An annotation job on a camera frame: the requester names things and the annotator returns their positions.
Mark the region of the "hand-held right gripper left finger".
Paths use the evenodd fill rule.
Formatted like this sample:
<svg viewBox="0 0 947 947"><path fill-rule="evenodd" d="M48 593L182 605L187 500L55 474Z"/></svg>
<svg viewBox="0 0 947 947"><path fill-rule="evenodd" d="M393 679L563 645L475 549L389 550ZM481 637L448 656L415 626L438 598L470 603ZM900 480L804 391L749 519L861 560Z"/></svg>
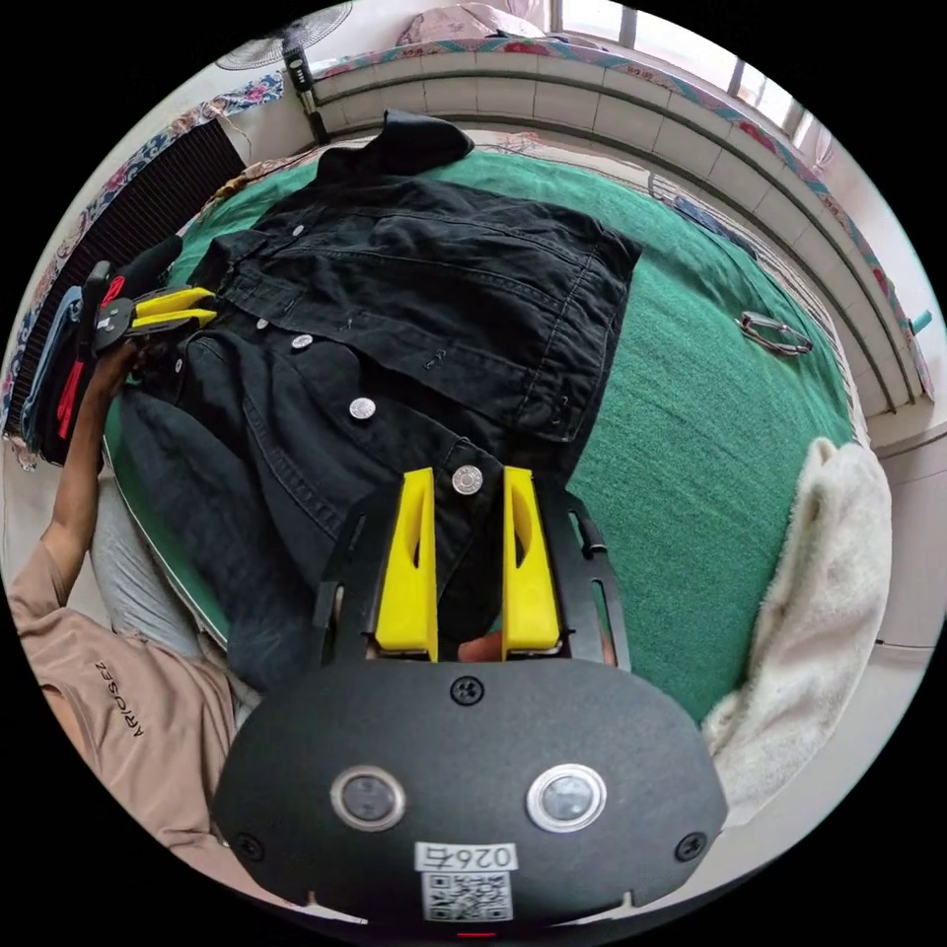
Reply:
<svg viewBox="0 0 947 947"><path fill-rule="evenodd" d="M430 468L403 476L374 631L384 656L438 660L434 500Z"/></svg>

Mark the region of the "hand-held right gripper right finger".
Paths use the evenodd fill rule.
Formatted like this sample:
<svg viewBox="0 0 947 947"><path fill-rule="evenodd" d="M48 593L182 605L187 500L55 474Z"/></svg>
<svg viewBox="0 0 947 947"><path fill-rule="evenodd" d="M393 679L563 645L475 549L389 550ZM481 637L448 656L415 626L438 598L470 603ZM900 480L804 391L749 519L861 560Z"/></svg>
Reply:
<svg viewBox="0 0 947 947"><path fill-rule="evenodd" d="M501 659L554 651L560 630L543 518L533 475L503 474Z"/></svg>

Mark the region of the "person's left hand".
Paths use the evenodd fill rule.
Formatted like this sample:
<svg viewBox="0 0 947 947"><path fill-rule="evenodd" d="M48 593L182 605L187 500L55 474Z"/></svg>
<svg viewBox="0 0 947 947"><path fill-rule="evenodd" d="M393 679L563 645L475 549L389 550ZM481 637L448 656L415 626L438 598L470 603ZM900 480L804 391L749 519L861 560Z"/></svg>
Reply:
<svg viewBox="0 0 947 947"><path fill-rule="evenodd" d="M144 370L157 348L157 343L131 339L108 349L96 362L87 393L97 398L112 399L129 377Z"/></svg>

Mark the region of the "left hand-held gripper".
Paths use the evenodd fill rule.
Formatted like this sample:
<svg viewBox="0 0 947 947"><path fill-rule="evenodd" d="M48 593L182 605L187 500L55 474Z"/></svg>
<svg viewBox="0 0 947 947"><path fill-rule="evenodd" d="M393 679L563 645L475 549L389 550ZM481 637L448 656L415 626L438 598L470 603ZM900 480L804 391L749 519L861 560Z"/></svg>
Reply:
<svg viewBox="0 0 947 947"><path fill-rule="evenodd" d="M130 331L195 331L216 319L216 296L208 289L157 292L160 279L181 251L182 238L171 235L118 270L107 261L94 268L91 351L106 351Z"/></svg>

